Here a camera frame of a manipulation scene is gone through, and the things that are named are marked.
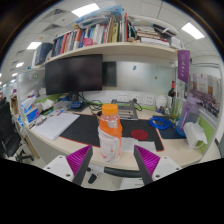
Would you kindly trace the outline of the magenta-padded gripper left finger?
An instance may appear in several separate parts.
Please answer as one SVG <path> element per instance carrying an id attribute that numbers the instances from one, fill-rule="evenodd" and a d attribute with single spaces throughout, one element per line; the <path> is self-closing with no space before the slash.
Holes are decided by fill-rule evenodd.
<path id="1" fill-rule="evenodd" d="M 81 185 L 92 155 L 93 148 L 87 145 L 68 156 L 57 156 L 44 167 L 44 170 L 76 185 Z"/>

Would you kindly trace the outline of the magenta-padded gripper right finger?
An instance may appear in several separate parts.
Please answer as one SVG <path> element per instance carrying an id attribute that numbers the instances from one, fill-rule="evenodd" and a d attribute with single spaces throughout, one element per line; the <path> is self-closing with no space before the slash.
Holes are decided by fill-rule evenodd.
<path id="1" fill-rule="evenodd" d="M 181 170 L 168 156 L 159 157 L 138 145 L 134 146 L 134 157 L 145 185 Z"/>

